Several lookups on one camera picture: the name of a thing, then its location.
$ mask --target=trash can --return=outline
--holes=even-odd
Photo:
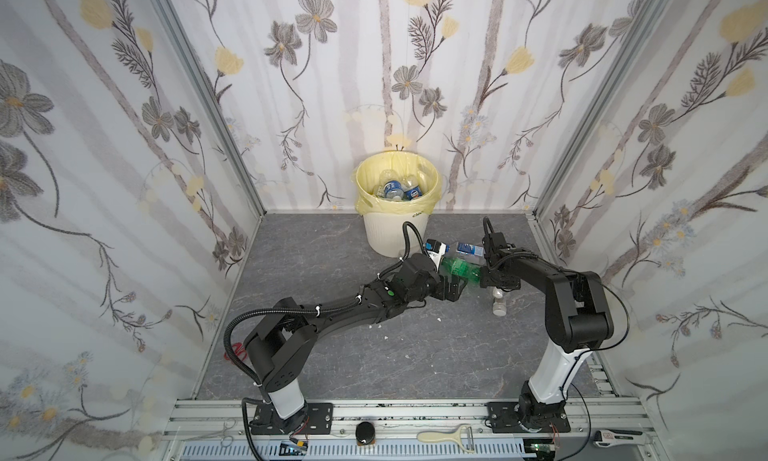
[[[376,196],[379,176],[385,169],[394,169],[401,176],[416,175],[422,195],[411,201],[392,201]],[[402,256],[406,242],[402,236],[402,223],[410,221],[422,239],[429,215],[442,197],[442,179],[437,168],[423,156],[404,151],[386,151],[373,155],[352,172],[357,186],[355,209],[366,224],[368,244],[373,251],[388,257]],[[411,253],[418,250],[416,236],[408,231]]]

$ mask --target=wall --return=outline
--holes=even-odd
[[[768,0],[670,0],[540,216],[628,303],[604,355],[677,461],[768,447],[766,93]]]
[[[532,208],[644,0],[172,0],[267,208],[408,149],[445,209]]]
[[[0,53],[2,457],[157,457],[256,218],[149,0],[0,0]]]

